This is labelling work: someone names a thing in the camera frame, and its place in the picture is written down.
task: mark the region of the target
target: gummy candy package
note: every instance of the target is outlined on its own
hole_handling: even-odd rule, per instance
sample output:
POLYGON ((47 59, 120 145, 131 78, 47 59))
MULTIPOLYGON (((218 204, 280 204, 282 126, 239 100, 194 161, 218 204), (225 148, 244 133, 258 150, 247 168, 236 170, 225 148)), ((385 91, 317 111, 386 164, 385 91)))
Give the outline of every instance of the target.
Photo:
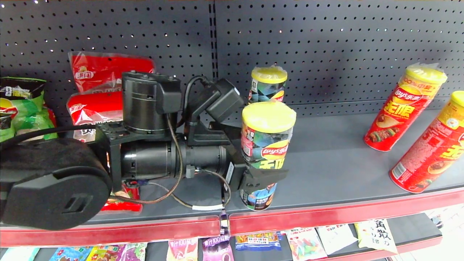
POLYGON ((123 72, 155 72, 154 62, 146 57, 102 52, 69 52, 68 56, 79 93, 120 91, 123 72))
POLYGON ((124 245, 95 246, 86 261, 120 261, 124 245))
POLYGON ((92 247, 58 248, 50 261, 84 261, 92 247))
POLYGON ((398 254, 392 232, 386 219, 355 223, 359 248, 386 250, 398 254))
POLYGON ((203 239, 202 245, 203 261, 234 261, 229 235, 203 239))
POLYGON ((265 232, 252 235, 235 236, 235 250, 281 250, 279 237, 276 232, 265 232))
POLYGON ((8 248, 1 261, 34 261, 40 248, 8 248))
POLYGON ((332 254, 358 240, 347 224, 322 226, 316 230, 327 254, 332 254))
POLYGON ((147 243, 127 244, 120 261, 145 261, 147 243))
POLYGON ((198 261, 198 239, 179 239, 168 241, 166 261, 198 261))
POLYGON ((293 261, 306 261, 327 257, 314 228, 286 230, 293 261))

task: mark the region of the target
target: lay's logo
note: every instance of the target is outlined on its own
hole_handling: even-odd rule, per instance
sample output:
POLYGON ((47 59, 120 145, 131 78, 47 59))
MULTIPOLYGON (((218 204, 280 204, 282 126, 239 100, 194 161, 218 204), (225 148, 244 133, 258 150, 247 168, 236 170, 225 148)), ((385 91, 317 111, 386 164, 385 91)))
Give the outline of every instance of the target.
POLYGON ((393 101, 397 104, 412 104, 423 97, 422 93, 413 86, 401 86, 396 89, 393 101))
POLYGON ((278 141, 261 150, 261 157, 267 160, 277 160, 285 158, 289 147, 288 140, 278 141))

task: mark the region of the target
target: brown cable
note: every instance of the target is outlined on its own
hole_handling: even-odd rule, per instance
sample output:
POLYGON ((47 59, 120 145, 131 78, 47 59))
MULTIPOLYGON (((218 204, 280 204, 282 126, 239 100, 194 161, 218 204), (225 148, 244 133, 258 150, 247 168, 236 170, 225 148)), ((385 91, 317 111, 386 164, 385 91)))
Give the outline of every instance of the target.
POLYGON ((177 186, 179 185, 180 183, 180 180, 182 179, 182 172, 183 172, 183 160, 182 160, 182 154, 180 152, 180 146, 179 146, 179 142, 177 141, 177 137, 175 136, 175 132, 174 132, 174 128, 172 126, 172 123, 171 123, 171 120, 169 118, 169 115, 167 114, 166 115, 166 118, 167 118, 167 121, 168 121, 168 126, 169 126, 169 130, 171 131, 171 136, 174 140, 174 144, 175 144, 175 147, 176 147, 176 150, 177 150, 177 155, 179 155, 179 176, 177 178, 177 182, 174 184, 174 186, 162 197, 160 198, 157 198, 155 200, 140 200, 140 199, 132 199, 132 198, 126 198, 126 197, 123 197, 123 196, 109 196, 109 199, 116 199, 116 200, 119 200, 119 201, 124 201, 124 202, 132 202, 132 203, 136 203, 136 204, 155 204, 155 203, 158 203, 164 199, 166 199, 167 197, 169 197, 173 192, 174 190, 177 188, 177 186))

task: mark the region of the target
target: red snack bag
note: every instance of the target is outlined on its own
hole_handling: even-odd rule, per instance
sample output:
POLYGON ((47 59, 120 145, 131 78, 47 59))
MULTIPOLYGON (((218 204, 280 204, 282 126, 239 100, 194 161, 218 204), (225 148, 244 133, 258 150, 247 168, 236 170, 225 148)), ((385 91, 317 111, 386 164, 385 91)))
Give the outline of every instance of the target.
MULTIPOLYGON (((72 95, 67 103, 73 125, 97 124, 122 120, 122 92, 72 95)), ((82 142, 95 140, 95 130, 78 130, 74 138, 82 142)))
MULTIPOLYGON (((138 188, 128 188, 124 184, 122 190, 111 193, 116 196, 123 196, 126 198, 140 199, 138 188)), ((132 202, 123 202, 119 200, 109 199, 103 206, 99 214, 119 214, 129 211, 129 213, 139 214, 142 212, 143 206, 141 204, 135 204, 132 202)))
POLYGON ((121 90, 123 72, 155 72, 154 62, 146 57, 101 52, 69 52, 74 82, 80 93, 121 90))

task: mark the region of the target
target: snack bag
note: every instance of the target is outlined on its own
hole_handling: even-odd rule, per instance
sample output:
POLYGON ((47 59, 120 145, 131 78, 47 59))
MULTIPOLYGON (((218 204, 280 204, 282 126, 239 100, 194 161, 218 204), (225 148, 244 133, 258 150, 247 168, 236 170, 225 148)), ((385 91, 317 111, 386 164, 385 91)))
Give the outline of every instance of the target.
MULTIPOLYGON (((111 192, 111 195, 123 196, 126 198, 140 199, 139 188, 128 188, 126 185, 122 185, 122 190, 118 192, 111 192)), ((132 202, 124 202, 116 199, 109 199, 98 214, 119 214, 119 213, 132 213, 140 214, 142 212, 143 205, 132 202)))
MULTIPOLYGON (((73 125, 97 124, 122 120, 122 92, 72 95, 67 103, 73 125)), ((74 138, 95 140, 95 130, 76 130, 74 138)))
POLYGON ((286 230, 293 261, 305 261, 327 257, 314 228, 286 230))
POLYGON ((120 261, 124 245, 96 246, 90 251, 86 261, 120 261))
POLYGON ((202 245, 203 261, 234 261, 229 235, 206 238, 202 245))
POLYGON ((122 252, 121 261, 145 261, 147 243, 127 244, 122 252))
POLYGON ((11 114, 0 112, 0 142, 14 137, 11 114))
POLYGON ((33 78, 0 78, 0 112, 11 114, 12 119, 40 112, 45 82, 33 78))
POLYGON ((358 240, 347 224, 317 227, 316 230, 326 254, 332 254, 358 240))
POLYGON ((169 240, 166 261, 198 261, 198 239, 169 240))
POLYGON ((91 247, 58 248, 50 261, 84 261, 91 247))
MULTIPOLYGON (((47 107, 42 107, 42 110, 31 114, 29 116, 20 117, 16 116, 13 120, 13 126, 16 130, 16 135, 28 133, 31 131, 37 131, 42 129, 49 129, 56 127, 56 120, 55 123, 52 121, 55 119, 53 111, 47 107)), ((57 133, 46 134, 43 136, 35 137, 29 140, 36 140, 36 139, 55 139, 58 137, 57 133)))
POLYGON ((235 236, 235 250, 281 250, 279 237, 276 232, 265 232, 252 235, 235 236))
POLYGON ((146 57, 101 52, 69 52, 68 56, 79 93, 120 91, 123 72, 155 72, 154 62, 146 57))
POLYGON ((359 248, 386 250, 398 254, 392 232, 386 219, 355 223, 359 248))
POLYGON ((34 261, 40 248, 8 248, 1 258, 1 261, 34 261))

